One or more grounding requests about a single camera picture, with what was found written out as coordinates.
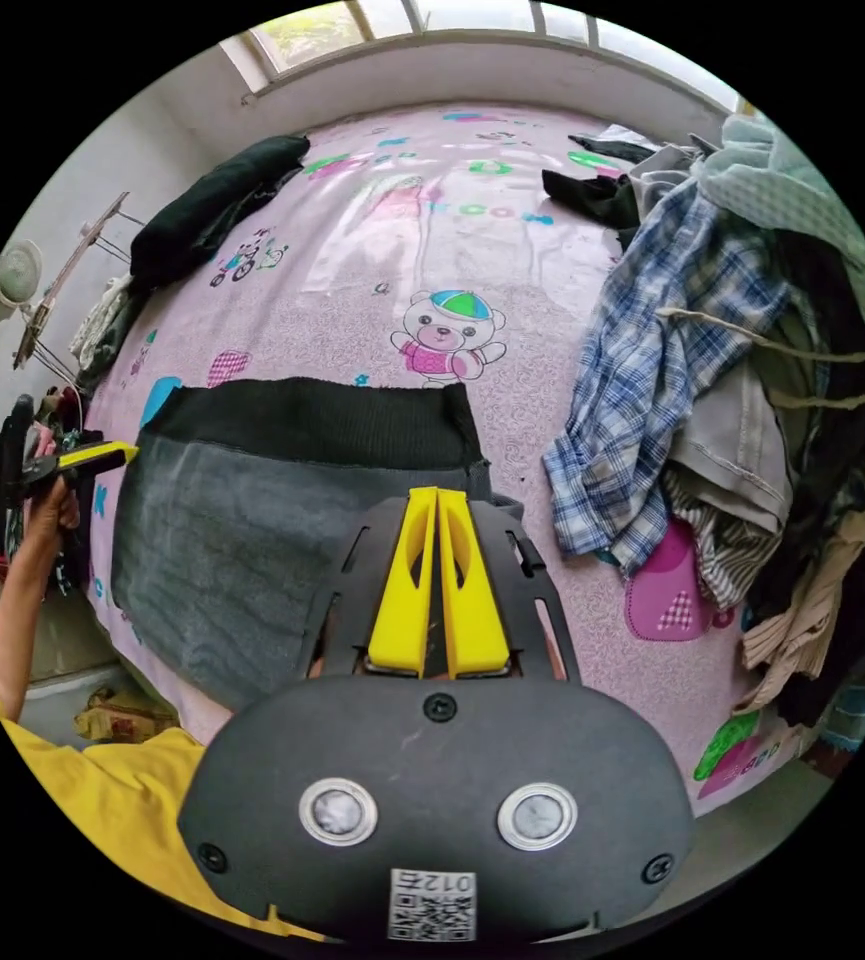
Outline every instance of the yellow shirt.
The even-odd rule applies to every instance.
[[[219,900],[192,861],[176,825],[179,807],[205,751],[184,730],[143,744],[56,747],[0,718],[19,756],[59,808],[114,864],[173,900],[221,920],[278,936],[321,940],[269,911],[266,921]]]

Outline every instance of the white wall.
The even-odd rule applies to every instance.
[[[243,106],[249,89],[213,47],[163,77],[173,115],[215,153],[262,137],[304,132],[356,113],[435,101],[534,103],[624,123],[659,140],[689,133],[718,141],[727,111],[608,53],[505,40],[395,41],[297,71]]]
[[[45,284],[61,269],[79,240],[83,221],[94,221],[123,191],[130,191],[123,210],[148,220],[174,200],[217,158],[170,115],[155,88],[149,88],[109,117],[68,160],[28,209],[14,239],[28,238],[42,250]],[[139,228],[121,217],[104,235],[128,250]],[[92,247],[63,286],[43,342],[76,369],[67,347],[105,282],[127,266]],[[0,428],[20,393],[38,400],[57,378],[36,360],[12,370],[12,354],[22,335],[18,313],[0,324]]]

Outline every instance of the clothes drying rack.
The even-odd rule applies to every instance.
[[[116,259],[121,260],[123,263],[131,263],[131,258],[126,251],[117,246],[107,237],[102,236],[103,228],[113,217],[123,217],[125,220],[129,220],[132,223],[137,223],[143,227],[145,226],[145,223],[142,220],[130,216],[122,211],[122,203],[128,195],[128,191],[119,194],[116,200],[106,209],[102,216],[95,221],[95,223],[91,225],[86,224],[83,226],[79,243],[72,252],[72,256],[66,260],[65,266],[63,266],[59,271],[58,276],[46,288],[45,294],[43,295],[39,305],[32,312],[31,316],[26,319],[25,330],[22,332],[22,339],[19,341],[19,348],[12,355],[13,370],[24,369],[25,364],[30,359],[35,358],[47,370],[49,370],[50,373],[54,373],[56,376],[68,383],[69,386],[76,391],[76,395],[78,395],[79,387],[76,383],[76,374],[72,372],[72,370],[61,357],[57,356],[44,343],[42,343],[42,332],[45,330],[45,326],[49,322],[49,317],[52,314],[52,310],[55,308],[55,302],[59,295],[59,291],[62,289],[62,285],[69,278],[72,271],[85,255],[85,252],[89,249],[89,247],[95,245],[100,250],[103,250]]]

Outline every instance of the bed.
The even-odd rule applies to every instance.
[[[673,524],[631,585],[604,560],[564,562],[542,454],[565,422],[576,358],[615,232],[548,199],[543,169],[618,176],[631,164],[568,139],[606,124],[483,104],[430,105],[345,120],[309,135],[301,174],[240,223],[213,262],[161,290],[99,386],[87,425],[134,441],[177,385],[310,376],[434,389],[466,381],[495,489],[525,505],[569,619],[583,682],[661,733],[701,816],[808,745],[767,707],[731,718],[752,687],[740,665],[742,610],[715,612],[683,572]],[[418,350],[413,307],[485,311],[478,368]],[[208,742],[228,712],[144,648],[108,583],[120,472],[99,478],[88,596],[118,653]]]

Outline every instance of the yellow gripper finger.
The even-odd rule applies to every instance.
[[[409,491],[402,529],[369,641],[369,665],[377,670],[417,677],[425,670],[436,492],[436,487],[416,487]],[[412,568],[420,554],[422,562],[416,583],[412,579]]]
[[[464,493],[439,490],[438,507],[449,677],[502,673],[509,663],[509,645],[469,504]]]

